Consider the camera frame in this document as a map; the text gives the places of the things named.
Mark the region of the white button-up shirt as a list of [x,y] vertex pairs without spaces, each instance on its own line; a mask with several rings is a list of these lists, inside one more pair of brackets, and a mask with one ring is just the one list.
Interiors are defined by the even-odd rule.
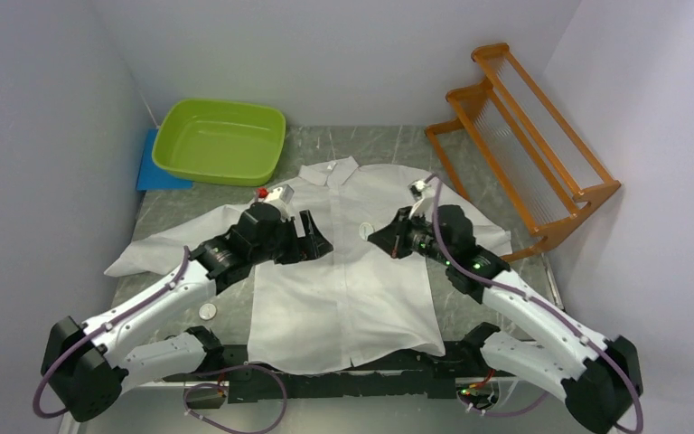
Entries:
[[294,265],[264,263],[215,297],[223,321],[250,291],[252,361],[318,374],[403,349],[444,353],[425,260],[393,259],[359,235],[361,223],[380,229],[411,205],[408,186],[426,177],[418,168],[350,157],[301,167],[289,180],[292,204],[311,212],[333,251]]

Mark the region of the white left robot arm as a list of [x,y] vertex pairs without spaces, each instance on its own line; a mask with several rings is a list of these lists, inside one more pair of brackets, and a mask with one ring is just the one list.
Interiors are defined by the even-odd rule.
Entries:
[[49,334],[33,411],[96,418],[131,389],[176,374],[209,380],[227,363],[219,338],[204,326],[154,344],[146,336],[193,304],[218,296],[259,264],[320,259],[333,245],[309,211],[285,216],[279,205],[253,203],[229,229],[183,248],[179,265],[123,304],[87,320],[66,316]]

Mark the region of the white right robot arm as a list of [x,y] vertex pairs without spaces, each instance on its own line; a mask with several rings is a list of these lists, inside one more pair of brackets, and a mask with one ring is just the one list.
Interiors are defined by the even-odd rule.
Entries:
[[418,254],[445,266],[460,293],[510,319],[530,344],[496,325],[482,323],[460,342],[466,371],[511,373],[562,401],[592,433],[623,431],[619,420],[633,410],[634,433],[643,429],[642,373],[636,346],[582,325],[531,288],[509,263],[477,243],[474,226],[457,205],[442,205],[433,221],[398,209],[387,226],[366,240],[393,259]]

